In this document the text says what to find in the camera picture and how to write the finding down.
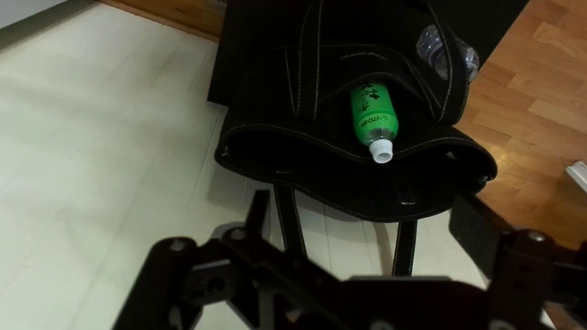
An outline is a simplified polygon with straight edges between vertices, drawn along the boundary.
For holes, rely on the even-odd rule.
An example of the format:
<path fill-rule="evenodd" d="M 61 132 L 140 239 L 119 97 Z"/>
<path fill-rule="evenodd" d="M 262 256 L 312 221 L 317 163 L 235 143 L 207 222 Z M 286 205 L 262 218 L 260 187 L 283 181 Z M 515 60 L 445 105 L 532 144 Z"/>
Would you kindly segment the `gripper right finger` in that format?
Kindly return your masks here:
<path fill-rule="evenodd" d="M 538 230 L 512 227 L 469 194 L 456 196 L 449 232 L 489 280 L 487 330 L 547 330 L 545 303 L 562 306 L 587 330 L 587 242 L 574 250 Z"/>

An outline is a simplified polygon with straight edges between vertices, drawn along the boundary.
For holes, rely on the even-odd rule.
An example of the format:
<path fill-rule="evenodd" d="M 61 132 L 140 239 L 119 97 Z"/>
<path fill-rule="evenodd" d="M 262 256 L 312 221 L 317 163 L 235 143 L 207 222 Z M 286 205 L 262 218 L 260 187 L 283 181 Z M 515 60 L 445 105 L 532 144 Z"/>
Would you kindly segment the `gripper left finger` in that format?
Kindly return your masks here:
<path fill-rule="evenodd" d="M 255 228 L 269 202 L 257 191 L 245 223 L 221 225 L 203 246 L 185 236 L 156 242 L 111 330 L 199 330 L 205 306 L 220 302 L 250 330 L 353 330 L 335 296 L 340 282 Z"/>

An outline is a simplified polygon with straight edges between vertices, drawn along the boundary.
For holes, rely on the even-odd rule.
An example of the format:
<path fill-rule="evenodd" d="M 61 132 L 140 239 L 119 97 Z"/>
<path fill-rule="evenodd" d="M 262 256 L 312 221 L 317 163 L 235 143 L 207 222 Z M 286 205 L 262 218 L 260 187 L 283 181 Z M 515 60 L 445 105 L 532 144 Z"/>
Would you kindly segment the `white flat object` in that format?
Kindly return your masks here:
<path fill-rule="evenodd" d="M 584 161 L 576 161 L 573 165 L 566 167 L 565 171 L 587 194 L 587 163 Z"/>

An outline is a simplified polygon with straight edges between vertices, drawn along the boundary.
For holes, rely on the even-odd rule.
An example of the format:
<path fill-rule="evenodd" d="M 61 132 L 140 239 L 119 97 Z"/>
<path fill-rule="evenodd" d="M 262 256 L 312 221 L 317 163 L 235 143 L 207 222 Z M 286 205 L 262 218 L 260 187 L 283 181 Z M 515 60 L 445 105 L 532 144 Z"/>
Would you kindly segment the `black stitched tote bag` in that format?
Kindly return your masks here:
<path fill-rule="evenodd" d="M 263 52 L 237 88 L 216 161 L 273 186 L 287 251 L 307 255 L 300 192 L 362 220 L 398 223 L 392 274 L 409 276 L 417 221 L 451 209 L 459 194 L 476 195 L 497 175 L 493 156 L 455 128 L 468 97 L 466 64 L 457 36 L 423 5 L 447 55 L 446 81 L 420 59 L 420 35 L 409 54 L 389 44 L 324 44 L 322 6 L 312 4 L 299 46 Z M 385 164 L 373 160 L 352 124 L 350 90 L 368 81 L 386 84 L 398 114 Z"/>

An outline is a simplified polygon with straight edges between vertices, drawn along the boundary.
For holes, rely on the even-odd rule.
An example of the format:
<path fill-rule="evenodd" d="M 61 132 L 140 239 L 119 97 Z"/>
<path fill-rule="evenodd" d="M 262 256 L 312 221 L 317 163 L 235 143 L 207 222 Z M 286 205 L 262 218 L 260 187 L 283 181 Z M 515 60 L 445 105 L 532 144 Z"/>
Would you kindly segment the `green plastic bottle white cap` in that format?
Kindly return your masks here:
<path fill-rule="evenodd" d="M 377 164 L 393 158 L 399 120 L 384 82 L 368 81 L 350 90 L 355 135 Z"/>

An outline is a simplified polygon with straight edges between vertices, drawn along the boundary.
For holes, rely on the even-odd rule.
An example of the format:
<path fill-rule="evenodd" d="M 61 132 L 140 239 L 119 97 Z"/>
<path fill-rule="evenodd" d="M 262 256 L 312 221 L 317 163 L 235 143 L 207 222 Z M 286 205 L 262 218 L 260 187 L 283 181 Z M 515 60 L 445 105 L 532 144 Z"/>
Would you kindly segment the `clear plastic bottle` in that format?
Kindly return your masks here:
<path fill-rule="evenodd" d="M 472 82 L 479 71 L 480 60 L 475 48 L 469 46 L 460 38 L 456 38 L 461 56 L 467 65 L 468 81 Z M 424 60 L 444 81 L 448 79 L 448 60 L 443 50 L 443 42 L 436 26 L 428 25 L 420 34 L 416 45 L 420 59 Z"/>

